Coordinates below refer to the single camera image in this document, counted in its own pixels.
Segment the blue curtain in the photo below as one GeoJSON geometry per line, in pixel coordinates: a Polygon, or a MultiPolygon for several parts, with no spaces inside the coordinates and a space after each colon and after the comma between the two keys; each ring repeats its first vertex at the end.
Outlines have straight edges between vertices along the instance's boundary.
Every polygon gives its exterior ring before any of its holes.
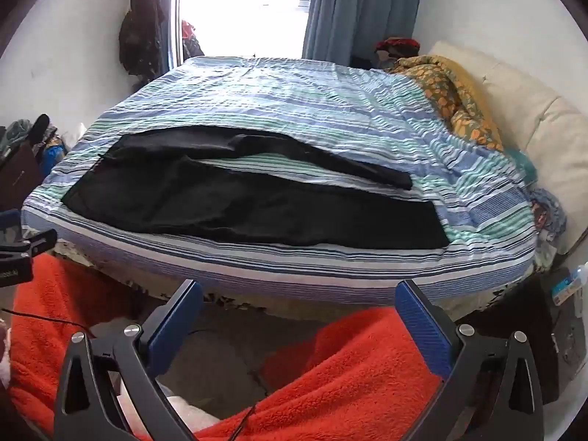
{"type": "Polygon", "coordinates": [[[347,66],[390,36],[413,35],[420,0],[311,0],[302,57],[347,66]]]}

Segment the small white blue box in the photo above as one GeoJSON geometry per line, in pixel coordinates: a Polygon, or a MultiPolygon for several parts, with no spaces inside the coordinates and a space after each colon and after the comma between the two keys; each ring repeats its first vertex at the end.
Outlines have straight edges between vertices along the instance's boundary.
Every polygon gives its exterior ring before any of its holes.
{"type": "Polygon", "coordinates": [[[555,306],[561,306],[587,284],[587,279],[588,263],[585,263],[579,265],[552,288],[551,298],[553,304],[555,306]]]}

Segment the clothes pile on nightstand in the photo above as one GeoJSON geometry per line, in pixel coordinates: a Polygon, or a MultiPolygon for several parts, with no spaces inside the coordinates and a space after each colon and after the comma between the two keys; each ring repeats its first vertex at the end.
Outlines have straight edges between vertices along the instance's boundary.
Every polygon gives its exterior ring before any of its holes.
{"type": "Polygon", "coordinates": [[[15,156],[22,146],[30,146],[44,175],[69,152],[67,144],[46,114],[39,115],[35,122],[18,119],[8,126],[1,126],[1,166],[15,156]]]}

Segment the brown wooden nightstand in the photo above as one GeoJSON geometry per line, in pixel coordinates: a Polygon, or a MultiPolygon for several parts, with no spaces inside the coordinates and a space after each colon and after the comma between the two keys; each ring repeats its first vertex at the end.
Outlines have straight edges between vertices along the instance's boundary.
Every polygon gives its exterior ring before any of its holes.
{"type": "Polygon", "coordinates": [[[20,209],[43,181],[39,163],[29,142],[24,142],[1,164],[0,209],[20,209]]]}

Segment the orange floral blanket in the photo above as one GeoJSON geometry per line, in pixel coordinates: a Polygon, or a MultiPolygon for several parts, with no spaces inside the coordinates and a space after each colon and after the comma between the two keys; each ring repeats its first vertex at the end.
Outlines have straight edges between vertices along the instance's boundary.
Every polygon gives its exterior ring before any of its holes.
{"type": "Polygon", "coordinates": [[[486,97],[460,64],[446,57],[424,55],[399,59],[387,72],[412,79],[453,135],[501,153],[504,151],[486,97]]]}

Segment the red item at window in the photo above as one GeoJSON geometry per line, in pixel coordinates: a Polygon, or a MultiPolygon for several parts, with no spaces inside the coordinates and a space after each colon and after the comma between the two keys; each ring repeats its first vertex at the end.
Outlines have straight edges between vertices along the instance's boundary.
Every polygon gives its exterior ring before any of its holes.
{"type": "Polygon", "coordinates": [[[182,20],[182,53],[183,60],[204,55],[199,41],[196,39],[194,27],[185,20],[182,20]]]}

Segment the black pants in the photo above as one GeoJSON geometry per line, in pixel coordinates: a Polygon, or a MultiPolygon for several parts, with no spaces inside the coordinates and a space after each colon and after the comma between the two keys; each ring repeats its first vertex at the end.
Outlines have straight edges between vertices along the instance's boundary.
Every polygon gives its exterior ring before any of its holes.
{"type": "Polygon", "coordinates": [[[408,173],[257,129],[184,126],[122,136],[64,195],[87,219],[136,233],[226,243],[366,250],[448,246],[434,204],[359,189],[221,168],[222,159],[277,154],[410,190],[408,173]]]}

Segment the striped blue green bedsheet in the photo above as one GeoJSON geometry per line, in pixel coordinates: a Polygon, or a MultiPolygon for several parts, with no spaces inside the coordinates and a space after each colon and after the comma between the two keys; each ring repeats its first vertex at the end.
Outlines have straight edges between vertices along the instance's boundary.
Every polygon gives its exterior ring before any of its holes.
{"type": "Polygon", "coordinates": [[[95,262],[157,296],[194,279],[216,292],[389,305],[399,282],[445,299],[523,280],[537,232],[522,174],[500,151],[453,135],[411,79],[292,59],[188,60],[104,112],[26,199],[27,228],[54,229],[95,262]],[[222,159],[221,168],[359,189],[434,204],[448,236],[437,250],[216,242],[121,230],[80,216],[68,190],[122,137],[154,129],[220,126],[291,136],[353,160],[403,171],[410,190],[277,154],[222,159]]]}

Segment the cream padded headboard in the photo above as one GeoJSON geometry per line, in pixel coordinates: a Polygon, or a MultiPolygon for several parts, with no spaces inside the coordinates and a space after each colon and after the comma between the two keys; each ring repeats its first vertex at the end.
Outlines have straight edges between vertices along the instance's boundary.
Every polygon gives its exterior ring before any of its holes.
{"type": "Polygon", "coordinates": [[[567,215],[560,252],[587,234],[587,116],[541,81],[483,52],[434,43],[434,55],[460,64],[483,89],[503,141],[523,151],[538,184],[567,215]]]}

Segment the red black hat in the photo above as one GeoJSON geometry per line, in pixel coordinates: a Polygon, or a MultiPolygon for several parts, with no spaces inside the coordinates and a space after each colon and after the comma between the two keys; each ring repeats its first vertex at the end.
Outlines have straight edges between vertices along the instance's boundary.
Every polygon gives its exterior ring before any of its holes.
{"type": "Polygon", "coordinates": [[[375,53],[389,58],[411,58],[420,53],[420,43],[412,38],[389,37],[376,45],[375,53]]]}

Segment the dark hanging clothes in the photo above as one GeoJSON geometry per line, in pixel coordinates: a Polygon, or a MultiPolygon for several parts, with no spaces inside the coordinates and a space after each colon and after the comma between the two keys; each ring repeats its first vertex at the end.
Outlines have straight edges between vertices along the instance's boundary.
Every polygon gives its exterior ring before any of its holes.
{"type": "Polygon", "coordinates": [[[161,23],[164,11],[159,0],[130,0],[119,29],[119,61],[139,80],[138,90],[161,74],[161,23]]]}

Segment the clothes pile beside bed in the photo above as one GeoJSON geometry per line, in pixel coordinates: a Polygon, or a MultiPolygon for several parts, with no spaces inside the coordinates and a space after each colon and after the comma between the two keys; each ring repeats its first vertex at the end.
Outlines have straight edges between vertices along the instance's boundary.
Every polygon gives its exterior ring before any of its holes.
{"type": "Polygon", "coordinates": [[[531,211],[538,233],[534,257],[536,272],[547,272],[556,258],[559,242],[567,228],[567,216],[557,197],[538,185],[538,172],[522,151],[505,149],[505,154],[522,173],[531,200],[531,211]]]}

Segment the red fleece garment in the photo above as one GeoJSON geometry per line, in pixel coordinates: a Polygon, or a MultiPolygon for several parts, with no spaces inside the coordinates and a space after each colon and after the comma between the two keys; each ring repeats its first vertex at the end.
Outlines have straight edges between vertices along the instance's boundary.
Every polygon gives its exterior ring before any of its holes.
{"type": "MultiPolygon", "coordinates": [[[[45,434],[54,431],[61,366],[78,326],[121,316],[132,293],[95,271],[50,255],[19,285],[11,327],[9,396],[45,434]]],[[[171,396],[200,440],[398,440],[438,390],[392,308],[352,313],[312,340],[279,349],[262,368],[271,393],[220,420],[171,396]]]]}

